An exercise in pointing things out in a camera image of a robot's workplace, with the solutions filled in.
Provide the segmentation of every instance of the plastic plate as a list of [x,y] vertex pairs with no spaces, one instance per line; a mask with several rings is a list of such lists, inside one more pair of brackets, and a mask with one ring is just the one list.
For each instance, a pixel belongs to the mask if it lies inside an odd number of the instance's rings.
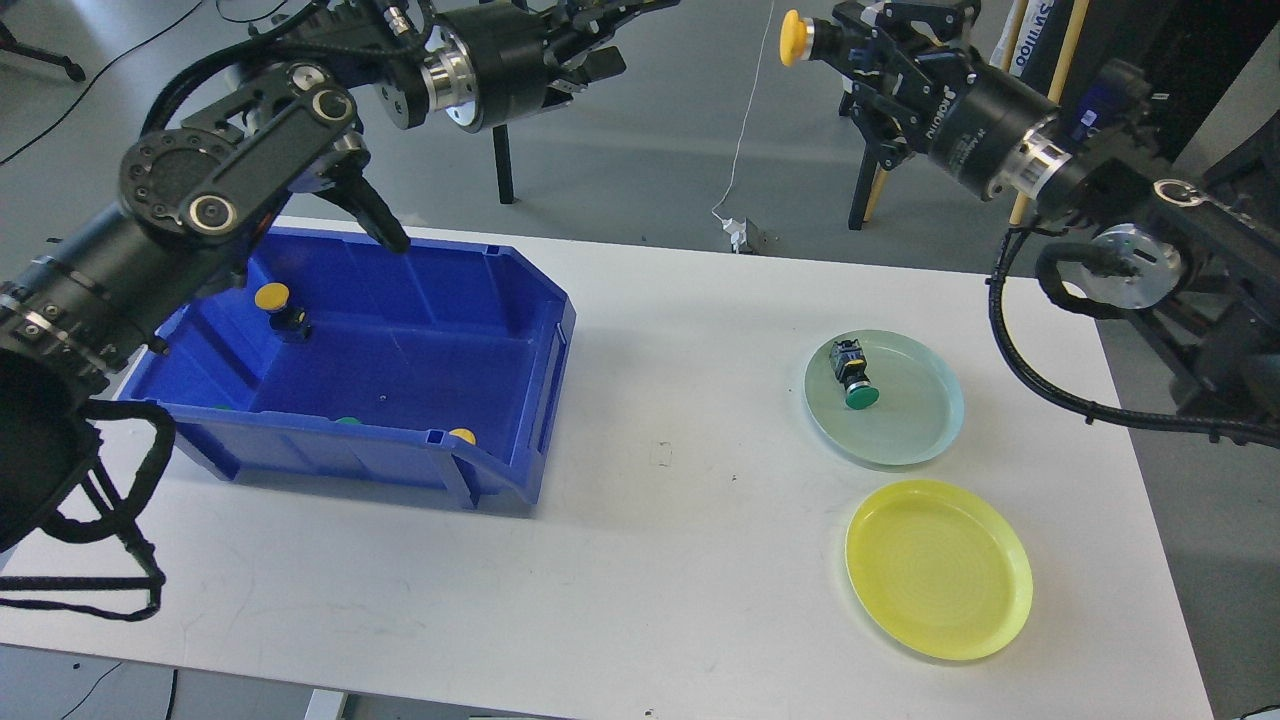
[[[867,377],[881,391],[876,405],[864,410],[845,406],[845,391],[831,369],[831,343],[854,338],[867,355]],[[804,393],[832,442],[878,465],[932,460],[964,424],[964,395],[951,368],[928,347],[887,331],[858,331],[824,342],[805,369]]]
[[1030,614],[1032,569],[1018,534],[952,484],[904,480],[872,493],[849,524],[845,562],[872,619],[932,657],[986,657]]

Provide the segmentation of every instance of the white cable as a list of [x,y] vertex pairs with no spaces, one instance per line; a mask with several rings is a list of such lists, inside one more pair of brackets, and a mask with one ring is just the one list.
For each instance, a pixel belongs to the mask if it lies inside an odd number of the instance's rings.
[[742,113],[742,129],[737,133],[737,147],[733,149],[733,165],[728,170],[728,187],[724,188],[724,195],[721,196],[719,202],[712,205],[712,215],[722,224],[728,222],[719,217],[716,210],[728,200],[730,191],[733,190],[733,179],[737,177],[737,158],[742,152],[742,138],[746,137],[746,119],[751,117],[751,102],[755,101],[755,88],[760,85],[760,65],[764,64],[764,44],[769,40],[769,29],[773,28],[773,9],[777,5],[777,0],[769,1],[769,20],[764,24],[764,37],[760,38],[760,54],[755,59],[755,79],[751,81],[751,95],[746,99],[746,111]]

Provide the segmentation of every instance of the yellow button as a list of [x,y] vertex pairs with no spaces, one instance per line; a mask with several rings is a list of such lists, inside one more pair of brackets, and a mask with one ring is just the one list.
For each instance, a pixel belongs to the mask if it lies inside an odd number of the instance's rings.
[[791,67],[804,58],[809,45],[809,27],[800,13],[787,10],[782,18],[782,35],[778,37],[778,56],[782,64]]
[[470,442],[471,445],[476,443],[476,434],[466,428],[453,428],[452,430],[449,430],[449,434],[453,437],[462,438]]
[[259,310],[275,313],[289,304],[289,286],[284,283],[266,283],[253,295],[253,304]]

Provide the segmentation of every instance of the table surface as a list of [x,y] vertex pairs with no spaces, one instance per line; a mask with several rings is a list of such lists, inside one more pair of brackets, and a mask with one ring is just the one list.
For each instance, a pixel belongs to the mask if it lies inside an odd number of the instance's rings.
[[[325,478],[227,484],[175,454],[141,519],[169,575],[159,615],[6,609],[0,642],[567,717],[1210,717],[1126,432],[1014,379],[982,277],[411,234],[512,245],[577,309],[535,507],[468,512]],[[1030,281],[1007,295],[1032,364],[1115,402],[1092,322]],[[858,328],[910,336],[959,375],[965,425],[936,460],[861,466],[809,418],[805,363]],[[123,468],[150,433],[104,437]],[[980,495],[1030,557],[1030,618],[988,659],[906,650],[850,588],[855,507],[915,477]],[[5,574],[104,568],[128,571],[118,544],[36,534]]]

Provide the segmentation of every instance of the blue storage bin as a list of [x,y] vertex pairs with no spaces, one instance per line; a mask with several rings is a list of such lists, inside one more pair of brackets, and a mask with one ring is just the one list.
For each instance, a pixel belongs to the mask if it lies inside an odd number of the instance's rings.
[[[253,293],[289,286],[311,338],[285,343]],[[463,507],[538,501],[575,313],[511,247],[274,229],[244,290],[183,307],[120,391],[178,421],[228,480],[248,469],[442,488]],[[360,424],[349,424],[351,418]],[[448,434],[467,428],[476,445]]]

